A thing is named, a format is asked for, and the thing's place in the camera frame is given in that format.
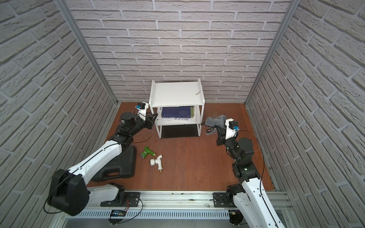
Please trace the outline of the white metal bookshelf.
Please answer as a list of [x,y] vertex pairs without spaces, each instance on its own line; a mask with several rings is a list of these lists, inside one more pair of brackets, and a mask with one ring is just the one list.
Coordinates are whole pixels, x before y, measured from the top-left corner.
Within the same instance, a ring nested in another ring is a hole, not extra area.
[[[205,98],[200,80],[193,82],[164,82],[157,83],[154,80],[151,85],[149,107],[151,113],[157,112],[160,107],[198,106],[201,113],[201,122],[197,123],[199,136],[202,132],[202,121],[205,106]],[[155,122],[157,133],[161,138],[162,126]]]

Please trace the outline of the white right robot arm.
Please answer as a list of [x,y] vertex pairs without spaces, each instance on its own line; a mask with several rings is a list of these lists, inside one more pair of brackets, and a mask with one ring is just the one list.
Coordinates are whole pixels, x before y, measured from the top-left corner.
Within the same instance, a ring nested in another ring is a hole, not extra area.
[[252,161],[252,140],[237,140],[239,128],[235,121],[224,128],[215,128],[218,133],[217,145],[225,146],[226,152],[234,160],[232,171],[239,181],[227,187],[228,203],[240,211],[250,228],[284,228],[263,187],[262,175]]

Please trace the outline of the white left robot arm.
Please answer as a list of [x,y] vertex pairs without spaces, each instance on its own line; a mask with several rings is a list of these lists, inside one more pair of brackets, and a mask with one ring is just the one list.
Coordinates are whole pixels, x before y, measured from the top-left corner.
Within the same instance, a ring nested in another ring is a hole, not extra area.
[[107,175],[117,171],[121,171],[121,177],[133,177],[136,165],[133,137],[144,128],[152,129],[157,117],[157,114],[142,112],[137,115],[123,113],[116,132],[99,149],[80,163],[66,170],[59,169],[52,175],[44,204],[71,216],[78,215],[87,206],[99,203],[123,206],[126,202],[123,186],[109,183],[89,188],[87,185],[91,180],[108,180]]

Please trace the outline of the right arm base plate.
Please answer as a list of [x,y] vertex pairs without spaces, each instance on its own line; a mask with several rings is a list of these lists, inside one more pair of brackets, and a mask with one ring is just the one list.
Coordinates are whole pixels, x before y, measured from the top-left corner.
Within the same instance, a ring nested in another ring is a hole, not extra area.
[[214,192],[213,202],[215,208],[235,208],[233,195],[229,192]]

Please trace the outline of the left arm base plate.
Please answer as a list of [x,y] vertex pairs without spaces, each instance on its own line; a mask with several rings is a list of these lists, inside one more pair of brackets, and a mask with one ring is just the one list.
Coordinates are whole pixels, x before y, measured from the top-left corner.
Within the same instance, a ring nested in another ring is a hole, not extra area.
[[140,202],[140,192],[123,192],[117,195],[112,201],[100,203],[101,207],[137,207]]

